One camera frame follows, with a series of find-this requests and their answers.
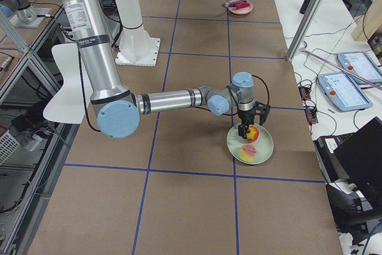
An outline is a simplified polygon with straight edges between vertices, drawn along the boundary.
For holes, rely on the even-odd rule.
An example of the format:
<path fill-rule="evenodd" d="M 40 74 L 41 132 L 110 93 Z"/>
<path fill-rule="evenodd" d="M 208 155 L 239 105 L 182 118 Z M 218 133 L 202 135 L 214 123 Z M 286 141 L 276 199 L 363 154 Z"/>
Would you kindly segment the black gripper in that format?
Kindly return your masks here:
<path fill-rule="evenodd" d="M 238 117 L 241 123 L 238 126 L 238 135 L 243 139 L 249 134 L 249 126 L 254 125 L 255 116 L 259 116 L 259 124 L 263 125 L 270 113 L 270 105 L 261 102 L 240 103 Z"/>

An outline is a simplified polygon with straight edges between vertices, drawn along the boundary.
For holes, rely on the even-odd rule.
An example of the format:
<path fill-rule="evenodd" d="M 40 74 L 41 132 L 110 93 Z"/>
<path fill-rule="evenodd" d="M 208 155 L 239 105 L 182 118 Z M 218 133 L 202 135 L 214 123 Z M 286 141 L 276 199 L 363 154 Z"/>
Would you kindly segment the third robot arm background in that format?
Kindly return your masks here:
<path fill-rule="evenodd" d="M 1 12 L 17 28 L 36 29 L 51 16 L 50 8 L 35 7 L 29 0 L 1 0 Z"/>

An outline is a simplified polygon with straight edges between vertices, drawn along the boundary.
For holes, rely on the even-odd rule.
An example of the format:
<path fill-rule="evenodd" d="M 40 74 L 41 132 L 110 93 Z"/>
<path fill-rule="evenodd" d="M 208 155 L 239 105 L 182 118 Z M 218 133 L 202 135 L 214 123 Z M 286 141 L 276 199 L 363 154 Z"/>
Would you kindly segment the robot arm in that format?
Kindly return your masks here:
<path fill-rule="evenodd" d="M 233 76 L 230 84 L 217 90 L 208 86 L 196 89 L 151 94 L 134 94 L 121 82 L 118 64 L 153 66 L 160 40 L 145 31 L 138 0 L 115 0 L 121 21 L 119 53 L 112 49 L 112 36 L 99 0 L 58 0 L 63 4 L 78 49 L 80 70 L 86 71 L 93 93 L 90 101 L 97 117 L 98 130 L 121 139 L 137 129 L 140 116 L 165 110 L 208 106 L 215 115 L 235 107 L 241 124 L 240 137 L 249 137 L 255 116 L 265 122 L 268 103 L 254 98 L 253 77 L 248 72 Z"/>

